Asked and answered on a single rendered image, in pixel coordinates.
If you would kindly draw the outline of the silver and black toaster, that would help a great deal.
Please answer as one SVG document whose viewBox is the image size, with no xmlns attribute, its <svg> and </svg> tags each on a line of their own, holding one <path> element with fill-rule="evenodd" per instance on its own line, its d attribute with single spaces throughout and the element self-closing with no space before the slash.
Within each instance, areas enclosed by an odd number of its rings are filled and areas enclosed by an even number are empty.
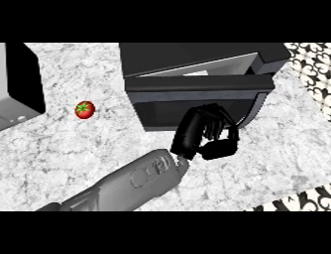
<svg viewBox="0 0 331 254">
<path fill-rule="evenodd" d="M 45 112 L 39 58 L 24 43 L 0 43 L 0 131 Z"/>
</svg>

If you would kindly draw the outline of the black microwave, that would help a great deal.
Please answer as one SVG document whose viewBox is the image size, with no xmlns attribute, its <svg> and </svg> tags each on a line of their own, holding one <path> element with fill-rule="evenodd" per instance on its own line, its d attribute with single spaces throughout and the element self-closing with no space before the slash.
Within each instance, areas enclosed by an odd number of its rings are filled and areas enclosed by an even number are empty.
<svg viewBox="0 0 331 254">
<path fill-rule="evenodd" d="M 120 43 L 124 77 L 277 73 L 290 59 L 284 43 Z"/>
</svg>

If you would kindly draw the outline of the dark grey microwave door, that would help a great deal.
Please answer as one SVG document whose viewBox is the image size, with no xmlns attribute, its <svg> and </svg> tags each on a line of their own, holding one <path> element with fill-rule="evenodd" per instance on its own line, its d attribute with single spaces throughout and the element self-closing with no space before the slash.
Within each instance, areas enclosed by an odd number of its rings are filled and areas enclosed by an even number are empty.
<svg viewBox="0 0 331 254">
<path fill-rule="evenodd" d="M 176 131 L 186 111 L 217 103 L 240 128 L 275 89 L 269 74 L 129 77 L 124 91 L 145 131 Z"/>
</svg>

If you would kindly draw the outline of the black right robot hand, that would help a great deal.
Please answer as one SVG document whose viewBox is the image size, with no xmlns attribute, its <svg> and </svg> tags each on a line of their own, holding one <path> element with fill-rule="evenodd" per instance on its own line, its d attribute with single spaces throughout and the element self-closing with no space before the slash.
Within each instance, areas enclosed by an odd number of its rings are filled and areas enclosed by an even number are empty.
<svg viewBox="0 0 331 254">
<path fill-rule="evenodd" d="M 188 160 L 197 154 L 215 160 L 237 153 L 240 139 L 240 128 L 225 107 L 204 104 L 185 114 L 170 152 Z"/>
</svg>

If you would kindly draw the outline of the red tomato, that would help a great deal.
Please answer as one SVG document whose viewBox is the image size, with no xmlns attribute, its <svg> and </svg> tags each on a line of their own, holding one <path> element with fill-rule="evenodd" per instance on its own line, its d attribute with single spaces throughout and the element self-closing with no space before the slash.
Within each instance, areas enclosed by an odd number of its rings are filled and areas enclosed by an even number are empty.
<svg viewBox="0 0 331 254">
<path fill-rule="evenodd" d="M 83 101 L 76 107 L 76 116 L 79 119 L 89 119 L 95 113 L 95 106 L 91 101 Z"/>
</svg>

